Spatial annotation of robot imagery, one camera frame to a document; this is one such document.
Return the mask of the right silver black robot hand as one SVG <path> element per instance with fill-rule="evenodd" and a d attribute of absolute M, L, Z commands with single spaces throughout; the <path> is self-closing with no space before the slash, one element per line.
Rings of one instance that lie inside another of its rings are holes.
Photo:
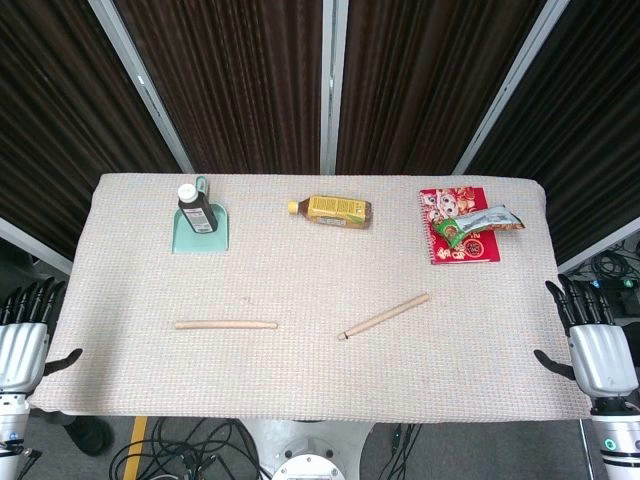
<path fill-rule="evenodd" d="M 623 399 L 640 389 L 624 329 L 614 321 L 609 301 L 591 283 L 558 276 L 547 280 L 566 337 L 571 363 L 552 360 L 536 349 L 534 357 L 548 371 L 575 382 L 594 401 Z"/>

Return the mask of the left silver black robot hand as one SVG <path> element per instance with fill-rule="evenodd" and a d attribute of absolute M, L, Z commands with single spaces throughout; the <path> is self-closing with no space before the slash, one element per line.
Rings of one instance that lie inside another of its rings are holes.
<path fill-rule="evenodd" d="M 57 322 L 53 311 L 65 288 L 48 277 L 0 295 L 0 395 L 32 394 L 41 380 L 73 365 L 83 350 L 47 358 Z"/>

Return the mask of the plain wooden stick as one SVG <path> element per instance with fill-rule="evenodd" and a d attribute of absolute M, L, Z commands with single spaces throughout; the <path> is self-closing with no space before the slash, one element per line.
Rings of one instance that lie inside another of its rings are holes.
<path fill-rule="evenodd" d="M 262 321 L 189 321 L 176 322 L 174 327 L 177 330 L 196 330 L 196 329 L 268 329 L 275 330 L 278 328 L 276 322 Z"/>

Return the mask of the wooden stick with grooved tip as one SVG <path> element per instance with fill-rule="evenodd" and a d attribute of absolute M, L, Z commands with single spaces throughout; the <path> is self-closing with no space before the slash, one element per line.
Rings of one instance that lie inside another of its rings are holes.
<path fill-rule="evenodd" d="M 388 309 L 382 313 L 379 313 L 365 321 L 362 321 L 346 330 L 341 332 L 338 335 L 339 341 L 345 341 L 351 338 L 352 336 L 358 335 L 364 331 L 367 331 L 378 324 L 381 324 L 391 318 L 394 318 L 402 313 L 411 310 L 419 305 L 422 305 L 430 300 L 430 296 L 428 294 L 422 294 L 416 296 L 402 304 L 396 305 L 391 309 Z"/>

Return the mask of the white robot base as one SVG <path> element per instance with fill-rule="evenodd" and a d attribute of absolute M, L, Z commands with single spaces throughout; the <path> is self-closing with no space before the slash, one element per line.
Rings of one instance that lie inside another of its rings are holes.
<path fill-rule="evenodd" d="M 243 419 L 271 480 L 360 480 L 374 425 L 353 421 Z"/>

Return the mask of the black power strip with lights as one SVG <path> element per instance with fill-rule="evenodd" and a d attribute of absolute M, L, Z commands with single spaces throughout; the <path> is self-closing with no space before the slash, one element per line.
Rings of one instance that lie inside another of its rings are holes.
<path fill-rule="evenodd" d="M 595 279 L 591 284 L 599 289 L 607 291 L 635 291 L 640 288 L 640 281 L 632 278 Z"/>

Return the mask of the black shoe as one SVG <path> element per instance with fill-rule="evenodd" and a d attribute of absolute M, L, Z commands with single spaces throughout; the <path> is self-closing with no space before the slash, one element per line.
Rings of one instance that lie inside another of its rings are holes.
<path fill-rule="evenodd" d="M 64 429 L 79 450 L 90 457 L 105 453 L 113 444 L 111 426 L 98 417 L 78 416 Z"/>

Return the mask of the red spiral notebook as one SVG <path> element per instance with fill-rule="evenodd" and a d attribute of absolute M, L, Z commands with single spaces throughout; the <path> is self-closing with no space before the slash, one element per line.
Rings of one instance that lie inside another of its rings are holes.
<path fill-rule="evenodd" d="M 433 265 L 498 262 L 499 249 L 492 231 L 472 233 L 456 247 L 433 228 L 433 222 L 483 210 L 488 207 L 481 187 L 449 187 L 419 191 L 419 205 L 427 247 Z"/>

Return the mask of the green silver snack wrapper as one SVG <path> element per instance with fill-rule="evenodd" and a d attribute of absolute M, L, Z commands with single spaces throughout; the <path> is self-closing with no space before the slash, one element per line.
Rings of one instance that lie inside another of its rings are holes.
<path fill-rule="evenodd" d="M 433 221 L 432 226 L 451 248 L 457 247 L 473 233 L 525 228 L 524 223 L 504 205 Z"/>

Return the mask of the mint green dustpan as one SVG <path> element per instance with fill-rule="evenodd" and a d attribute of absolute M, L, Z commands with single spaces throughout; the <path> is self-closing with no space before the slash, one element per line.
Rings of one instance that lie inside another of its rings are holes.
<path fill-rule="evenodd" d="M 226 251 L 229 247 L 229 218 L 226 209 L 209 200 L 208 180 L 205 176 L 198 176 L 194 183 L 189 184 L 194 184 L 204 193 L 218 222 L 218 229 L 214 233 L 195 233 L 178 206 L 173 220 L 172 252 L 215 253 Z"/>

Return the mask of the dark bottle with white cap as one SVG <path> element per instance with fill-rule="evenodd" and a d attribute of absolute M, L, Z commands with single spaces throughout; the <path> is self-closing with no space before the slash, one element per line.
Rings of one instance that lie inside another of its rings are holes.
<path fill-rule="evenodd" d="M 178 188 L 178 206 L 197 234 L 214 233 L 218 222 L 203 192 L 194 184 L 182 184 Z"/>

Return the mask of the dark brown ribbed partition panel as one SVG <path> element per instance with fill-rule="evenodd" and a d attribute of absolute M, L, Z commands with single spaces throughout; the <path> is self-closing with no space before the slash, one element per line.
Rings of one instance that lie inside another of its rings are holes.
<path fill-rule="evenodd" d="M 337 174 L 450 174 L 544 4 L 349 0 Z"/>
<path fill-rule="evenodd" d="M 198 173 L 320 171 L 322 0 L 115 0 Z"/>
<path fill-rule="evenodd" d="M 640 0 L 570 0 L 470 163 L 546 192 L 557 263 L 640 217 Z"/>
<path fill-rule="evenodd" d="M 86 0 L 0 0 L 0 218 L 73 259 L 102 175 L 179 170 Z"/>

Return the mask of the beige woven tablecloth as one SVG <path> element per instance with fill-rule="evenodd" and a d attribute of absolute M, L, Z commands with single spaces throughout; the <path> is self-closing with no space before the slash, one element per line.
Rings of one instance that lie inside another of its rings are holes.
<path fill-rule="evenodd" d="M 376 422 L 566 420 L 578 387 L 542 367 L 568 348 L 545 287 L 557 267 L 536 182 L 497 177 L 212 175 L 229 215 L 221 253 L 171 250 L 176 174 L 106 174 L 77 245 L 49 355 L 80 348 L 33 395 L 78 415 L 268 417 Z M 433 265 L 427 188 L 479 186 L 525 228 L 500 260 Z M 367 229 L 314 224 L 289 201 L 368 201 Z M 430 300 L 339 341 L 416 296 Z M 176 322 L 276 322 L 177 330 Z"/>

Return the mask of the yellow labelled tea bottle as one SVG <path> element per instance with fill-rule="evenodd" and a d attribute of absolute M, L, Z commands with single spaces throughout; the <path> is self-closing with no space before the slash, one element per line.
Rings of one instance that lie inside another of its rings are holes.
<path fill-rule="evenodd" d="M 367 229 L 373 218 L 370 202 L 335 196 L 312 195 L 302 201 L 289 201 L 287 210 L 314 224 L 348 229 Z"/>

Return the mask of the grey metal partition post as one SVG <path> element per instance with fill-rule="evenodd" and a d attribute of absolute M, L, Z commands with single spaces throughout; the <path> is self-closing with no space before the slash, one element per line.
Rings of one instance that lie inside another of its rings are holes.
<path fill-rule="evenodd" d="M 114 0 L 87 0 L 176 164 L 195 169 Z"/>
<path fill-rule="evenodd" d="M 321 175 L 336 174 L 348 15 L 349 0 L 322 1 Z"/>
<path fill-rule="evenodd" d="M 571 0 L 546 0 L 452 174 L 464 175 Z"/>

